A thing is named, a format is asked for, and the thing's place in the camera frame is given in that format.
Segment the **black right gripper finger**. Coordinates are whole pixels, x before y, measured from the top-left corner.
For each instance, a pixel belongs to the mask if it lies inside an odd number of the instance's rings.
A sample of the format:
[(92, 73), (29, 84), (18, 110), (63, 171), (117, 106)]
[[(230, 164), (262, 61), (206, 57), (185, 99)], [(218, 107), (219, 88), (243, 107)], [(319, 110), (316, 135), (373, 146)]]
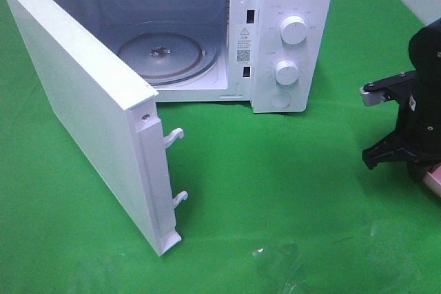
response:
[(362, 151), (362, 161), (372, 170), (379, 163), (406, 161), (409, 153), (405, 149), (402, 136), (391, 132), (375, 145)]

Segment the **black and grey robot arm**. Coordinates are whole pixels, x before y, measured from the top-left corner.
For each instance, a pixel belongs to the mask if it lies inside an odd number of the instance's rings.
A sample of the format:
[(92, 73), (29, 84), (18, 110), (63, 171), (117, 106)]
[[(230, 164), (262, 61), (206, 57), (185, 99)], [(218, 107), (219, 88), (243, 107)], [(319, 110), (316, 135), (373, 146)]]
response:
[(440, 20), (419, 30), (409, 42), (414, 70), (360, 88), (369, 107), (397, 101), (395, 129), (362, 151), (369, 169), (381, 162), (406, 162), (414, 181), (440, 166)]

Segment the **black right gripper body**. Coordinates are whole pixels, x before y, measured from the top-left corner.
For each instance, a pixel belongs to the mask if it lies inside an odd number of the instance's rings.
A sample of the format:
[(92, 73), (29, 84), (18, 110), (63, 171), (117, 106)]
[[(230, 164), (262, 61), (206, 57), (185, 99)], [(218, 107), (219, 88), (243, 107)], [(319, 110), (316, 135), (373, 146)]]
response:
[(423, 83), (402, 83), (396, 88), (397, 159), (407, 163), (410, 177), (421, 181), (440, 163), (440, 88)]

